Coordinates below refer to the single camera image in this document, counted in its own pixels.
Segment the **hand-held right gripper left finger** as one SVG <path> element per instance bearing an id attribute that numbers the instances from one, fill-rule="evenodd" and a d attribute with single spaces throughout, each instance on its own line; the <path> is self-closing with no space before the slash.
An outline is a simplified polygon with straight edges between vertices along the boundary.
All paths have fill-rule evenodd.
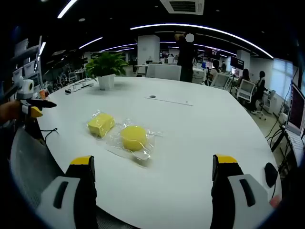
<path id="1" fill-rule="evenodd" d="M 96 229 L 94 156 L 74 159 L 42 192 L 36 214 L 48 229 Z"/>

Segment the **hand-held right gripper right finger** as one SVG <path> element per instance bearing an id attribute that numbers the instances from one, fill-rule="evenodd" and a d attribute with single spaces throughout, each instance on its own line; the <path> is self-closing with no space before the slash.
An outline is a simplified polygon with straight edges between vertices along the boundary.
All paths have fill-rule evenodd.
<path id="1" fill-rule="evenodd" d="M 212 229 L 256 229 L 272 214 L 265 188 L 236 159 L 213 155 Z"/>

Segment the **person's left hand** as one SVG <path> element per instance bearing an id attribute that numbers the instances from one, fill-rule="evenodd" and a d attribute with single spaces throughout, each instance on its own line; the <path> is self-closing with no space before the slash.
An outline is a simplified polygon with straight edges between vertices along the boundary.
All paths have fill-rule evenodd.
<path id="1" fill-rule="evenodd" d="M 20 102 L 17 100 L 4 103 L 0 106 L 0 124 L 20 117 Z"/>

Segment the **person's right hand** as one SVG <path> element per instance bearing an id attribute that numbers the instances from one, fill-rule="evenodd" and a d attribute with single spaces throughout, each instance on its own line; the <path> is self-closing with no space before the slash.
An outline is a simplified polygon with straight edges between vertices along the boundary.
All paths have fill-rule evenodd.
<path id="1" fill-rule="evenodd" d="M 281 197 L 279 195 L 276 195 L 274 197 L 271 198 L 271 200 L 269 201 L 269 204 L 273 207 L 273 208 L 277 208 L 279 206 L 279 204 L 281 203 Z"/>

